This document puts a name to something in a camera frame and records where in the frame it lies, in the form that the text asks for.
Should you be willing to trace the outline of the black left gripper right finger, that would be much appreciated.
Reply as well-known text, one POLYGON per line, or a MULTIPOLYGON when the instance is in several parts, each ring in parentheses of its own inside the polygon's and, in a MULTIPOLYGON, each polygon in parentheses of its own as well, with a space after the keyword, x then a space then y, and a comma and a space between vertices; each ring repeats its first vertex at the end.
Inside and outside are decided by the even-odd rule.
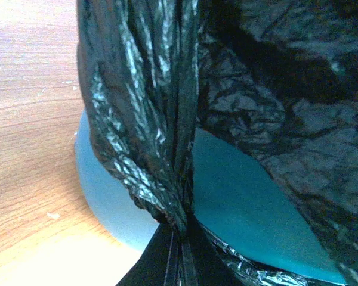
POLYGON ((181 280, 184 285, 242 285, 217 256, 195 216, 187 217, 187 230, 182 238, 181 254, 181 280))

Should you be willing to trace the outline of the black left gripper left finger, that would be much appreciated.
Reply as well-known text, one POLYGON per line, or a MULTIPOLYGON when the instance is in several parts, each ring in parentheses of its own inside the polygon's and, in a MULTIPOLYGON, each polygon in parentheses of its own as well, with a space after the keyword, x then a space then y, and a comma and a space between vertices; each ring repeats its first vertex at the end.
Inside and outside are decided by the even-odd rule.
POLYGON ((159 225, 136 264, 117 286, 180 285, 180 251, 176 233, 159 225))

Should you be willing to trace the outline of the black plastic trash bag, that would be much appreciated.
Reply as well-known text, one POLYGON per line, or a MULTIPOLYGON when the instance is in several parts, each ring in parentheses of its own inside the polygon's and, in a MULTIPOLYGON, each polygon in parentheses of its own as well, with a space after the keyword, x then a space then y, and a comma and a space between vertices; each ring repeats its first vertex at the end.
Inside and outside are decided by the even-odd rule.
MULTIPOLYGON (((134 204, 176 233, 180 285, 197 129, 254 159, 343 285, 358 285, 358 1, 76 5, 91 146, 134 204)), ((200 225, 242 285, 263 285, 200 225)))

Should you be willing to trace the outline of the teal plastic trash bin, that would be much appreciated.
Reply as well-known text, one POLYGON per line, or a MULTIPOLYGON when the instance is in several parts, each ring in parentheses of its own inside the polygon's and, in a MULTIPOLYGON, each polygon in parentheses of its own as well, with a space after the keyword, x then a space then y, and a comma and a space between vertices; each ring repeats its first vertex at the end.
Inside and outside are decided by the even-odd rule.
MULTIPOLYGON (((158 223, 94 155, 81 116, 75 143, 82 192, 99 222, 120 242, 143 251, 158 223)), ((263 285, 345 284, 310 226, 267 172, 237 148, 197 129, 195 215, 213 241, 237 258, 238 270, 263 285)))

